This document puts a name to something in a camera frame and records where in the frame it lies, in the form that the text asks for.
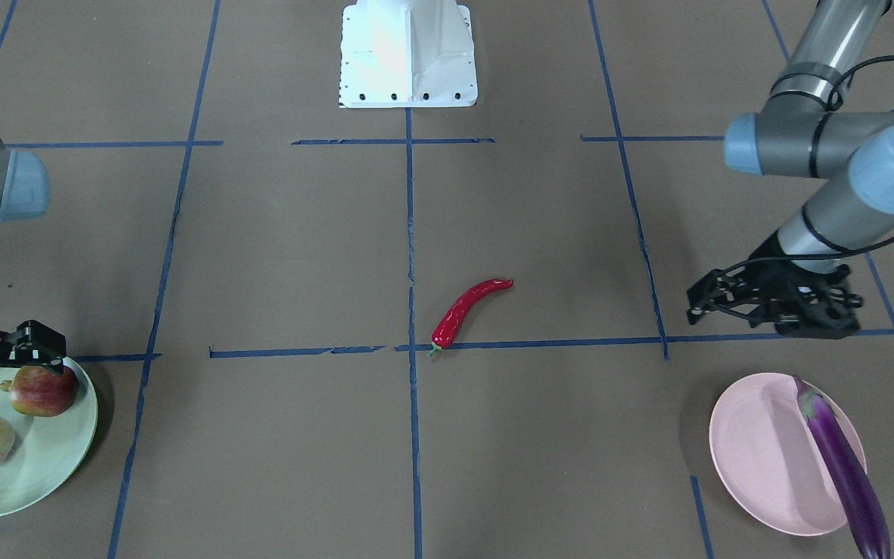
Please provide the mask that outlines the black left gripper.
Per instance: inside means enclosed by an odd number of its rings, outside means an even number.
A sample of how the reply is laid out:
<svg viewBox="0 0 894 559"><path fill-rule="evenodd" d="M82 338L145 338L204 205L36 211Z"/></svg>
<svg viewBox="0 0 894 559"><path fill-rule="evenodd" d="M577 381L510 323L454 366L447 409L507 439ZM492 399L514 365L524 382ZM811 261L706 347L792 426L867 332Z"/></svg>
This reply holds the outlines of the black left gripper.
<svg viewBox="0 0 894 559"><path fill-rule="evenodd" d="M827 273L800 266L773 233L748 259L711 269L686 291L689 325L726 314L750 327L771 323L789 339L846 339L860 329L856 311L865 303L852 293L848 265Z"/></svg>

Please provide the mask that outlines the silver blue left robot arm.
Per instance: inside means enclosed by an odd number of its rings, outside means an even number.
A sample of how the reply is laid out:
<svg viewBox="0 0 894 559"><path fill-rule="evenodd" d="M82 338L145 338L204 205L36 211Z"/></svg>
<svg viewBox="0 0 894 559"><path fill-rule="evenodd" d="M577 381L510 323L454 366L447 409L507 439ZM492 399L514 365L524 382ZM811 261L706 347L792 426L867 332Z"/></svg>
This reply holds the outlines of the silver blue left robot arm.
<svg viewBox="0 0 894 559"><path fill-rule="evenodd" d="M894 109L845 113L855 75L878 64L863 50L889 1L819 1L804 36L759 113L738 116L723 138L737 172L824 184L745 261L709 270L689 287L686 319L726 314L770 323L791 339L858 332L863 300L847 259L894 243Z"/></svg>

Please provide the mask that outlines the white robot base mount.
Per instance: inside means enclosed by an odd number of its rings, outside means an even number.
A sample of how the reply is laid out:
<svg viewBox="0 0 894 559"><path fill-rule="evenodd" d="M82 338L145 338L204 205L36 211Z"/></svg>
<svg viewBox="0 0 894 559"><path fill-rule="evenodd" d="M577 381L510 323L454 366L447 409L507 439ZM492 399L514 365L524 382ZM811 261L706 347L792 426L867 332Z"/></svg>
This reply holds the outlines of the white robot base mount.
<svg viewBox="0 0 894 559"><path fill-rule="evenodd" d="M357 1L341 14L338 105L469 107L479 96L471 12L456 1Z"/></svg>

